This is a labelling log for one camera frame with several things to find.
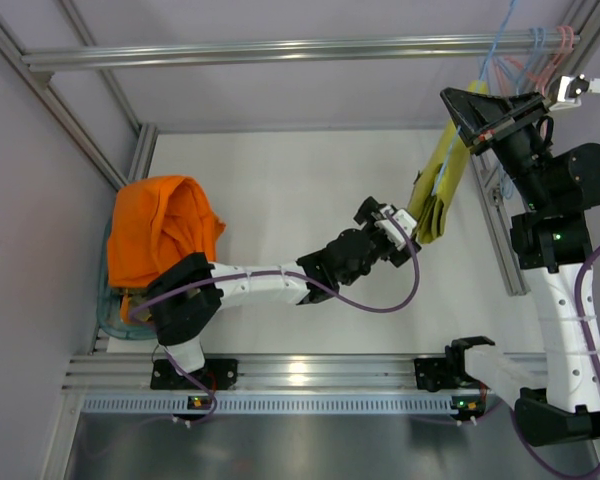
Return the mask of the yellow-green trousers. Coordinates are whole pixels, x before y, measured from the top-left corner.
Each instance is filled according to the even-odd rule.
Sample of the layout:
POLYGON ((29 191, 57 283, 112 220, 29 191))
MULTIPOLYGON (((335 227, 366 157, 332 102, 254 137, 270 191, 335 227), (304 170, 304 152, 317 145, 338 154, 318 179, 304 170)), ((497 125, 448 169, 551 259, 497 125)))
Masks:
POLYGON ((447 215, 469 159, 469 149, 449 120, 428 162, 418 172, 406 208, 417 221, 415 235, 421 245, 444 235, 447 215))

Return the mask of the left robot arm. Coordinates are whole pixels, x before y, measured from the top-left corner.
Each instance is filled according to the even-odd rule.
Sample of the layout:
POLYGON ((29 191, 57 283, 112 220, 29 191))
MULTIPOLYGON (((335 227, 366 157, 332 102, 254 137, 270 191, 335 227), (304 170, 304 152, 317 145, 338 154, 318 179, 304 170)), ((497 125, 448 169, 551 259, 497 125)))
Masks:
POLYGON ((214 263, 192 253, 150 283, 148 310, 160 347, 185 372, 202 369, 201 334, 228 308, 264 303, 313 305, 337 298, 343 286, 368 275, 379 261, 400 267, 420 250, 416 219, 369 197, 356 227, 294 262, 269 267, 214 263))

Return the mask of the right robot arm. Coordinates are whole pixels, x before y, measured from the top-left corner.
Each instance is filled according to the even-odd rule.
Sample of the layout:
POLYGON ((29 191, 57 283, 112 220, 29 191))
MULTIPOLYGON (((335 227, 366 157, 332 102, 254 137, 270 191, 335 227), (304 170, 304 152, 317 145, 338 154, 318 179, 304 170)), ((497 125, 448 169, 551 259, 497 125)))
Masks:
POLYGON ((547 376, 531 374, 485 337, 453 341, 450 366, 459 381, 495 392, 534 447, 600 438, 600 334, 585 219, 600 206, 600 144, 554 155, 549 103, 537 92, 497 97, 447 88, 441 99, 464 145, 492 152, 525 204, 510 237, 540 321, 547 376))

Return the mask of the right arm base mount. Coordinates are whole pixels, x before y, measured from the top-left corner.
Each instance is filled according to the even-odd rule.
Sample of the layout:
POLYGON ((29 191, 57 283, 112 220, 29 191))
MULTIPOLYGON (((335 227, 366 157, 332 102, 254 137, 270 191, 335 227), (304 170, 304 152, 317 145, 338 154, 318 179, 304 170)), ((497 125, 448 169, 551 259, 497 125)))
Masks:
POLYGON ((438 392, 462 386, 457 362, 442 357, 418 357, 414 360, 415 380, 419 390, 438 392))

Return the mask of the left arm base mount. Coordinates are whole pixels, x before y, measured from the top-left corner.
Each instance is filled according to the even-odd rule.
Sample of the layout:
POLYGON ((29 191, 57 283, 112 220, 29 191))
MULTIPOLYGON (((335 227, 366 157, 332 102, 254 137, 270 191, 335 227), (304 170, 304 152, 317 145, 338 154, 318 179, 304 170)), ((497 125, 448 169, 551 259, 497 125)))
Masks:
MULTIPOLYGON (((237 381, 238 361, 232 358, 207 359, 201 369, 190 375, 209 390, 228 390, 237 381)), ((197 386, 177 373, 169 360, 159 359, 153 362, 150 389, 176 391, 197 389, 197 386)))

